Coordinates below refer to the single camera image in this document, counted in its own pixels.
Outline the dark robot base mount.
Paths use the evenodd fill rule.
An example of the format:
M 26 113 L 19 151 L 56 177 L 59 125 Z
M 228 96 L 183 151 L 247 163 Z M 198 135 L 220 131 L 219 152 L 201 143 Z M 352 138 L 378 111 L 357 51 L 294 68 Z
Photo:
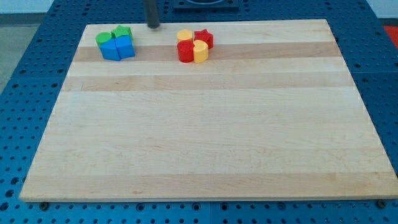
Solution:
M 175 10 L 238 9 L 240 0 L 172 0 Z

